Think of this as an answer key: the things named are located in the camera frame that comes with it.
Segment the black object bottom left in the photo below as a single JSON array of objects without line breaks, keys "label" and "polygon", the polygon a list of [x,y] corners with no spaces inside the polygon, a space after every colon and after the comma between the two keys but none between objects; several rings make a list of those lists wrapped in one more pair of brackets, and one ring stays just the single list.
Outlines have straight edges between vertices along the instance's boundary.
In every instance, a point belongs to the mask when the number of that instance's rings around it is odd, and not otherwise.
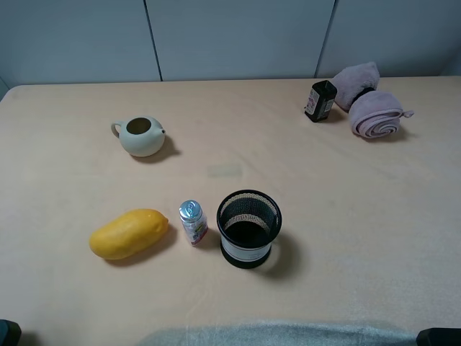
[{"label": "black object bottom left", "polygon": [[22,330],[18,323],[0,320],[0,346],[17,346],[21,335]]}]

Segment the small silver-capped bottle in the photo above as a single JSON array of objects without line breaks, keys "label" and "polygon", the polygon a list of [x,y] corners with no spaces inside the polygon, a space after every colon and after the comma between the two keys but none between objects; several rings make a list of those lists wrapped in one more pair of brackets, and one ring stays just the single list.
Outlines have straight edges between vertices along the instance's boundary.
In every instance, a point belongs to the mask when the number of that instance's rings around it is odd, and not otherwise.
[{"label": "small silver-capped bottle", "polygon": [[186,200],[179,207],[179,217],[191,245],[197,245],[208,230],[207,217],[195,200]]}]

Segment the black object bottom right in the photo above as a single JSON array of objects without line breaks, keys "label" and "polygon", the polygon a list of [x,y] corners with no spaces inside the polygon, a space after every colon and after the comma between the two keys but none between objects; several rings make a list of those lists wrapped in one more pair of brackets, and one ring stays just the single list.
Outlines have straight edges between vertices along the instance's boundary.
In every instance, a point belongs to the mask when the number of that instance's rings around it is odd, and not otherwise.
[{"label": "black object bottom right", "polygon": [[460,328],[430,328],[422,330],[416,338],[418,346],[461,346]]}]

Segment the yellow mango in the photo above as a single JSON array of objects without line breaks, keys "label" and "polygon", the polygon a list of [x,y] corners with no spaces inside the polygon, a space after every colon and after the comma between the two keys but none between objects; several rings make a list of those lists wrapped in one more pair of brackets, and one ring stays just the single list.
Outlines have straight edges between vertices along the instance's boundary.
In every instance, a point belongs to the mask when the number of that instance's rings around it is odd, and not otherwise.
[{"label": "yellow mango", "polygon": [[96,230],[89,247],[104,260],[123,260],[156,244],[168,227],[168,218],[157,210],[130,210]]}]

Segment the black rectangular box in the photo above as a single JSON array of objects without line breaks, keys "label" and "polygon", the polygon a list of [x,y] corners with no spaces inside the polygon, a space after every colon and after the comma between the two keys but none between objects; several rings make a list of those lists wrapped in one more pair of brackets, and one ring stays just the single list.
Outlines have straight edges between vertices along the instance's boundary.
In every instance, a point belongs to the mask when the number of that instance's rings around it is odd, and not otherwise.
[{"label": "black rectangular box", "polygon": [[314,123],[327,119],[336,94],[337,88],[329,80],[316,82],[308,95],[305,115]]}]

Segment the grey cloth at bottom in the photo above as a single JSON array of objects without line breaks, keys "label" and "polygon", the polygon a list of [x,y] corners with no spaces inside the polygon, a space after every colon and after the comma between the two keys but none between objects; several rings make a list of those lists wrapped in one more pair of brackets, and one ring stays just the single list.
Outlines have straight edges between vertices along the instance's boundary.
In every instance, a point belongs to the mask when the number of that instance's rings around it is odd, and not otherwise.
[{"label": "grey cloth at bottom", "polygon": [[139,345],[416,345],[417,336],[366,324],[255,321],[200,327],[170,327]]}]

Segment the pale green ceramic teapot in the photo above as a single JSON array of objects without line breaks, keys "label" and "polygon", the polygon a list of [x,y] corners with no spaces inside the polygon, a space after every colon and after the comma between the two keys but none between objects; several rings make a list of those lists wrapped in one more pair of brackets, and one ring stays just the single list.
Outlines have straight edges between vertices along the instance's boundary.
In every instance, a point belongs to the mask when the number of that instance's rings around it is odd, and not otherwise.
[{"label": "pale green ceramic teapot", "polygon": [[111,131],[123,149],[135,157],[154,155],[161,150],[166,138],[166,131],[160,122],[149,116],[114,122]]}]

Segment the rolled pink towel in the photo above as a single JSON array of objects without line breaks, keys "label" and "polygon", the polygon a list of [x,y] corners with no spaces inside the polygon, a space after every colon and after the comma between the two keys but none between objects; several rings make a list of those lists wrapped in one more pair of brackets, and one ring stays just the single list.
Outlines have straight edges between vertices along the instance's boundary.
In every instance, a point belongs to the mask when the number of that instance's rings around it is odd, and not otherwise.
[{"label": "rolled pink towel", "polygon": [[379,81],[374,62],[346,67],[331,80],[337,89],[335,103],[348,113],[352,133],[362,138],[396,133],[400,119],[414,115],[413,110],[405,111],[393,94],[379,91]]}]

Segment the black object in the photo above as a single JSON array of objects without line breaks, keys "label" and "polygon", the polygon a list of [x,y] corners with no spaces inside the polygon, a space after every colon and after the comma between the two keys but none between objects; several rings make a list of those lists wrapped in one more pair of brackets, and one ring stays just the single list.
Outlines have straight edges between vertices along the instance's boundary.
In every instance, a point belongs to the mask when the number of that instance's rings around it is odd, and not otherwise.
[{"label": "black object", "polygon": [[416,338],[418,346],[461,346],[460,328],[430,328],[422,330]]},{"label": "black object", "polygon": [[0,320],[0,346],[17,346],[21,335],[22,330],[18,323]]}]

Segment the black mesh pen holder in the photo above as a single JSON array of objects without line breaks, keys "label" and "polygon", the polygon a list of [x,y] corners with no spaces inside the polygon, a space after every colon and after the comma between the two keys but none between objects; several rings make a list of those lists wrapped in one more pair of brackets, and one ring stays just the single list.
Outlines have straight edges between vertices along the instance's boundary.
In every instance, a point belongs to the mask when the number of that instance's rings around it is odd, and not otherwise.
[{"label": "black mesh pen holder", "polygon": [[253,269],[270,256],[282,228],[282,213],[267,194],[239,190],[221,202],[216,222],[224,258],[234,267]]}]

